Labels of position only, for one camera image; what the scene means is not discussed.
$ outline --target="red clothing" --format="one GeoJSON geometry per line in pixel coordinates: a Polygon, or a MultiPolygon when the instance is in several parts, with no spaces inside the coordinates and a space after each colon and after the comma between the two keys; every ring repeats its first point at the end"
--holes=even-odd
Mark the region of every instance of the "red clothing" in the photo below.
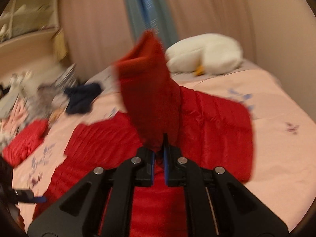
{"type": "MultiPolygon", "coordinates": [[[[249,179],[253,147],[247,109],[179,87],[170,79],[162,55],[159,42],[147,32],[117,64],[128,115],[77,126],[65,150],[67,158],[44,194],[48,202],[36,206],[34,218],[95,167],[117,167],[135,156],[142,143],[157,151],[163,133],[199,166],[223,166],[238,180],[249,179]]],[[[165,186],[158,166],[151,188],[135,188],[130,236],[186,236],[183,189],[165,186]]]]}
{"type": "Polygon", "coordinates": [[[35,120],[29,124],[4,148],[3,158],[12,167],[20,165],[42,144],[47,126],[47,119],[35,120]]]}

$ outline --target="curtain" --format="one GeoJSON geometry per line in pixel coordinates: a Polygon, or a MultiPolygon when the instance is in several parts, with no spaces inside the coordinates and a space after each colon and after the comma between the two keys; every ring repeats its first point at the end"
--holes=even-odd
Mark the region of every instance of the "curtain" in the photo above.
{"type": "Polygon", "coordinates": [[[133,46],[124,0],[59,0],[59,13],[81,80],[101,72],[133,46]]]}
{"type": "Polygon", "coordinates": [[[164,47],[167,49],[178,42],[179,37],[166,0],[150,0],[147,7],[150,13],[150,26],[156,29],[164,47]]]}
{"type": "Polygon", "coordinates": [[[245,0],[167,0],[179,39],[220,33],[238,40],[256,62],[252,19],[245,0]]]}
{"type": "Polygon", "coordinates": [[[140,0],[125,0],[129,22],[134,40],[137,40],[146,29],[146,23],[142,14],[140,0]]]}

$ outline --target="wall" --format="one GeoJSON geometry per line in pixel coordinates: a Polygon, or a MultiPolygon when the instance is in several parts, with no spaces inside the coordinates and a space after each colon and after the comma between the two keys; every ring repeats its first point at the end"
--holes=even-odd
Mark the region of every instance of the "wall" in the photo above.
{"type": "Polygon", "coordinates": [[[248,0],[257,63],[316,121],[316,18],[305,0],[248,0]]]}
{"type": "Polygon", "coordinates": [[[62,67],[56,66],[49,40],[27,43],[10,52],[0,53],[0,62],[0,82],[4,85],[8,84],[13,73],[26,70],[32,70],[35,75],[50,71],[55,76],[62,72],[62,67]]]}

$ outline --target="blue curtain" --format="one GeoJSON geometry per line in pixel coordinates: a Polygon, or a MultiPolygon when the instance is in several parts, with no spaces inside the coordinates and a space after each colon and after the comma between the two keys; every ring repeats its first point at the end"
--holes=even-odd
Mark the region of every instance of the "blue curtain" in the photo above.
{"type": "Polygon", "coordinates": [[[150,28],[155,30],[165,48],[179,40],[165,0],[126,0],[126,7],[135,38],[150,28]]]}

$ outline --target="floral pattern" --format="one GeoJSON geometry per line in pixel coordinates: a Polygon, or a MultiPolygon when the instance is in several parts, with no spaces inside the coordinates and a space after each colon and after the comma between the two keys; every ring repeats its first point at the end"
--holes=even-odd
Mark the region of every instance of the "floral pattern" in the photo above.
{"type": "Polygon", "coordinates": [[[27,186],[30,190],[33,190],[33,188],[39,184],[39,182],[41,181],[42,177],[43,177],[43,172],[39,172],[36,176],[35,176],[35,172],[36,169],[38,168],[39,165],[47,165],[49,163],[49,159],[51,158],[52,154],[53,154],[53,147],[55,146],[55,143],[50,145],[50,146],[46,146],[44,148],[43,154],[41,158],[36,158],[34,157],[32,160],[32,169],[31,172],[28,174],[28,180],[27,180],[27,186]]]}
{"type": "Polygon", "coordinates": [[[238,103],[244,105],[249,110],[249,112],[252,114],[252,117],[253,117],[252,119],[257,119],[253,114],[255,105],[254,104],[249,105],[249,103],[251,102],[251,99],[253,97],[253,95],[251,93],[242,94],[242,93],[236,91],[235,89],[230,88],[230,89],[228,89],[228,94],[229,94],[230,99],[235,100],[238,103]]]}
{"type": "Polygon", "coordinates": [[[300,127],[299,125],[293,125],[292,123],[286,122],[286,131],[288,133],[292,133],[292,134],[298,134],[298,128],[300,127]]]}

